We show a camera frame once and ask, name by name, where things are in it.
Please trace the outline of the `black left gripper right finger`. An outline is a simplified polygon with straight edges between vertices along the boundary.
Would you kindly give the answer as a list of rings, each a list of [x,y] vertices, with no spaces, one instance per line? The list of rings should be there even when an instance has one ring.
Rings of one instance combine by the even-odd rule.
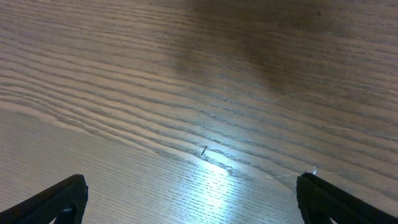
[[[305,224],[397,224],[397,218],[305,172],[297,177],[298,208]]]

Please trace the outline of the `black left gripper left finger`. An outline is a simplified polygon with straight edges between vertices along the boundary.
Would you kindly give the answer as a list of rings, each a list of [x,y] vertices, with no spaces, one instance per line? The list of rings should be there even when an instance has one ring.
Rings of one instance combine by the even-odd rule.
[[[88,186],[81,174],[72,175],[27,200],[1,212],[1,223],[81,224]]]

